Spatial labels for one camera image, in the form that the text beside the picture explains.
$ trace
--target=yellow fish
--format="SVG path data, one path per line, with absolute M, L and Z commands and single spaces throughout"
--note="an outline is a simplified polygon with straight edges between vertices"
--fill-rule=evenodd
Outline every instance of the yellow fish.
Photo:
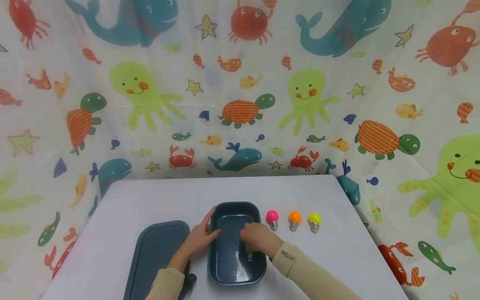
M 72 78 L 70 75 L 67 74 L 67 72 L 65 72 L 63 76 L 65 78 L 63 80 L 63 83 L 61 83 L 60 81 L 55 81 L 55 96 L 57 96 L 58 100 L 62 99 L 63 96 L 65 96 L 65 92 L 67 91 L 68 85 L 70 84 L 70 79 Z
M 338 150 L 342 152 L 346 152 L 350 145 L 347 141 L 344 141 L 342 138 L 339 138 L 335 143 L 330 143 L 330 146 L 336 147 Z
M 85 190 L 87 188 L 87 176 L 85 174 L 82 174 L 80 176 L 80 179 L 78 180 L 78 184 L 75 187 L 75 191 L 77 192 L 77 197 L 75 198 L 75 201 L 70 205 L 71 209 L 74 209 L 75 206 L 82 200 L 84 197 Z
M 240 79 L 240 87 L 245 90 L 251 89 L 252 87 L 256 86 L 263 78 L 264 77 L 261 74 L 258 75 L 258 78 L 256 80 L 254 80 L 251 76 L 242 78 Z
M 201 144 L 207 144 L 207 145 L 210 145 L 210 146 L 218 146 L 222 143 L 222 138 L 219 137 L 218 135 L 209 135 L 207 136 L 207 139 L 206 140 L 199 140 L 199 142 Z

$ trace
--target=sleeve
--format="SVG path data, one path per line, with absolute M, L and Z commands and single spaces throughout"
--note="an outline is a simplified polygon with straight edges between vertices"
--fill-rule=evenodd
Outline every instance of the sleeve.
M 272 260 L 311 300 L 361 300 L 327 270 L 308 258 L 298 247 L 284 243 Z
M 177 300 L 185 275 L 177 269 L 160 269 L 145 300 Z

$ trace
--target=green fish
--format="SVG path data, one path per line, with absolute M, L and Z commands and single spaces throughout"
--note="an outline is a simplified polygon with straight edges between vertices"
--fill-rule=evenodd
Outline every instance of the green fish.
M 452 271 L 456 271 L 456 268 L 447 266 L 443 259 L 441 252 L 437 251 L 432 245 L 427 242 L 419 241 L 420 252 L 428 258 L 429 261 L 436 264 L 440 269 L 447 271 L 450 275 Z
M 177 53 L 180 51 L 180 46 L 177 44 L 171 44 L 163 46 L 162 49 L 170 53 Z
M 307 138 L 307 142 L 310 143 L 319 143 L 325 139 L 325 136 L 322 136 L 321 138 L 318 138 L 316 135 L 312 134 Z
M 185 140 L 188 139 L 189 137 L 191 137 L 190 132 L 187 133 L 187 135 L 183 135 L 183 134 L 181 134 L 181 133 L 174 133 L 174 134 L 172 134 L 172 139 L 174 139 L 175 141 L 185 141 Z
M 268 150 L 270 150 L 276 156 L 281 156 L 284 153 L 284 151 L 282 149 L 277 148 L 277 147 L 272 148 L 272 147 L 268 146 Z
M 360 57 L 364 57 L 365 54 L 367 54 L 366 51 L 360 50 L 360 51 L 357 51 L 355 53 L 352 53 L 352 55 L 350 55 L 350 56 L 357 59 L 357 58 L 360 58 Z
M 60 222 L 60 212 L 57 212 L 55 215 L 55 221 L 53 221 L 52 225 L 47 226 L 45 230 L 42 232 L 40 237 L 38 238 L 38 245 L 40 247 L 45 246 L 46 243 L 50 241 L 50 239 L 53 237 L 53 234 L 55 233 L 55 230 L 57 230 L 57 226 Z

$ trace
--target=turtle head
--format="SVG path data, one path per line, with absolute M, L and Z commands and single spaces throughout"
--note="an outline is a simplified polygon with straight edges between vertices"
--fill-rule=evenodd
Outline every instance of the turtle head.
M 404 134 L 399 140 L 398 149 L 405 154 L 414 155 L 420 150 L 420 140 L 413 134 Z
M 107 106 L 107 100 L 99 93 L 88 93 L 80 101 L 80 108 L 94 113 Z
M 263 94 L 257 98 L 255 104 L 258 106 L 258 109 L 270 108 L 275 104 L 275 96 L 272 94 Z

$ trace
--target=plastic container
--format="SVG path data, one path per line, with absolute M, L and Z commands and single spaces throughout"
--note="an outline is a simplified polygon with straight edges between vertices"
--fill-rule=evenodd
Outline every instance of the plastic container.
M 221 229 L 208 248 L 208 275 L 220 286 L 242 286 L 259 282 L 267 268 L 265 254 L 255 252 L 249 262 L 240 231 L 245 223 L 260 223 L 260 212 L 250 202 L 225 202 L 217 205 L 210 231 Z
M 154 224 L 142 231 L 133 254 L 123 300 L 144 300 L 146 298 L 158 270 L 167 267 L 170 259 L 189 233 L 190 229 L 183 221 Z M 189 265 L 184 271 L 185 281 L 179 300 L 183 300 L 188 289 L 196 280 L 196 276 L 189 275 L 188 271 Z

